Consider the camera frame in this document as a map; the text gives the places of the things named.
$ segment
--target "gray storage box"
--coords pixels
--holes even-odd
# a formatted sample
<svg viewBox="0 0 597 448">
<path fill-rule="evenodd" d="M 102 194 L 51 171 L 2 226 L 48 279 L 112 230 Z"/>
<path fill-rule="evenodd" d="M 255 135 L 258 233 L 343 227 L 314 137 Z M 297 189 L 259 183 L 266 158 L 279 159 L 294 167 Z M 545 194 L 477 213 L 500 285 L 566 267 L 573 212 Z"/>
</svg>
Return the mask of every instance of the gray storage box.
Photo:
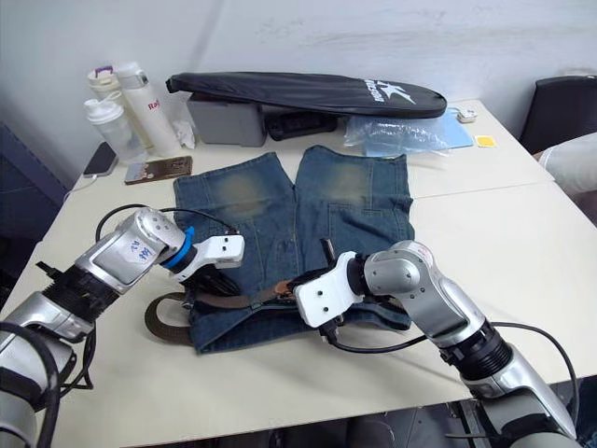
<svg viewBox="0 0 597 448">
<path fill-rule="evenodd" d="M 265 142 L 261 105 L 206 99 L 193 93 L 187 107 L 203 143 L 262 147 Z"/>
</svg>

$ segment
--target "phone case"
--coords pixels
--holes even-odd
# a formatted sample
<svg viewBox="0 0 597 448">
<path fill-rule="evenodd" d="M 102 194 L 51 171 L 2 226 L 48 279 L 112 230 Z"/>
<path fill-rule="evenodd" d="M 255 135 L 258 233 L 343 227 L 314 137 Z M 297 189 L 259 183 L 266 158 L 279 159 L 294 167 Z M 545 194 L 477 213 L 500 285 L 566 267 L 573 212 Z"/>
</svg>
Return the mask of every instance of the phone case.
<svg viewBox="0 0 597 448">
<path fill-rule="evenodd" d="M 181 175 L 190 175 L 193 159 L 190 156 L 174 157 L 163 161 L 149 161 L 134 163 L 129 166 L 124 178 L 126 185 L 153 182 L 154 180 L 170 179 Z"/>
</svg>

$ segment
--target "jeans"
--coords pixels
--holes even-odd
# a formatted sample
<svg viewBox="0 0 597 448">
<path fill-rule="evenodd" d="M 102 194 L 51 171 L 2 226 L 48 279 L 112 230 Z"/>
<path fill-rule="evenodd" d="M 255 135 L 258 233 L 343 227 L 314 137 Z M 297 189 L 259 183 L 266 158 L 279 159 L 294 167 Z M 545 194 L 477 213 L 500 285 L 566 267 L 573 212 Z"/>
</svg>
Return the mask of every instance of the jeans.
<svg viewBox="0 0 597 448">
<path fill-rule="evenodd" d="M 406 159 L 344 156 L 325 147 L 305 151 L 293 185 L 275 153 L 174 181 L 176 205 L 215 215 L 239 229 L 245 240 L 243 265 L 226 270 L 241 292 L 255 295 L 282 280 L 327 266 L 320 238 L 337 254 L 373 253 L 414 238 L 409 223 Z M 193 226 L 197 243 L 224 234 L 221 224 L 176 214 L 179 227 Z M 410 320 L 389 304 L 354 305 L 347 322 L 406 329 Z M 310 329 L 296 304 L 259 304 L 223 311 L 196 302 L 191 339 L 200 352 L 260 343 Z"/>
</svg>

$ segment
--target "jeans pocket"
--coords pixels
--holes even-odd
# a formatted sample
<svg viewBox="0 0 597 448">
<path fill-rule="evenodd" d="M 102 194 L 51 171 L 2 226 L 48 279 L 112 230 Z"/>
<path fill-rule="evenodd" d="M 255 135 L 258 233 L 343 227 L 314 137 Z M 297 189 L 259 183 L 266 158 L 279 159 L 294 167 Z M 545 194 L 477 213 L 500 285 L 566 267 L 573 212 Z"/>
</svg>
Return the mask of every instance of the jeans pocket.
<svg viewBox="0 0 597 448">
<path fill-rule="evenodd" d="M 234 226 L 244 238 L 243 264 L 239 268 L 226 269 L 223 273 L 236 282 L 243 294 L 260 291 L 264 287 L 265 271 L 255 222 L 253 219 L 240 222 L 232 220 L 229 224 Z M 207 234 L 199 234 L 198 240 L 224 235 L 227 230 L 223 225 L 212 221 L 208 229 L 204 228 L 204 231 L 208 231 Z"/>
<path fill-rule="evenodd" d="M 331 203 L 328 205 L 328 229 L 338 255 L 348 250 L 370 254 L 405 239 L 401 237 L 403 232 L 394 209 Z"/>
</svg>

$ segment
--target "yellow sticky note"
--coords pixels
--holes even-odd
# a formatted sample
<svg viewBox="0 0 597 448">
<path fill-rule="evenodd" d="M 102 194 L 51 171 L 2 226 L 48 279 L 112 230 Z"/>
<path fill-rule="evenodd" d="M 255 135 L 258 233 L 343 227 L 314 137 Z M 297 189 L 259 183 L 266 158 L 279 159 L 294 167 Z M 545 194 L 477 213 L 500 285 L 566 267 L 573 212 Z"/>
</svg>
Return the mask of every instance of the yellow sticky note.
<svg viewBox="0 0 597 448">
<path fill-rule="evenodd" d="M 495 140 L 490 135 L 475 135 L 478 147 L 497 147 Z"/>
</svg>

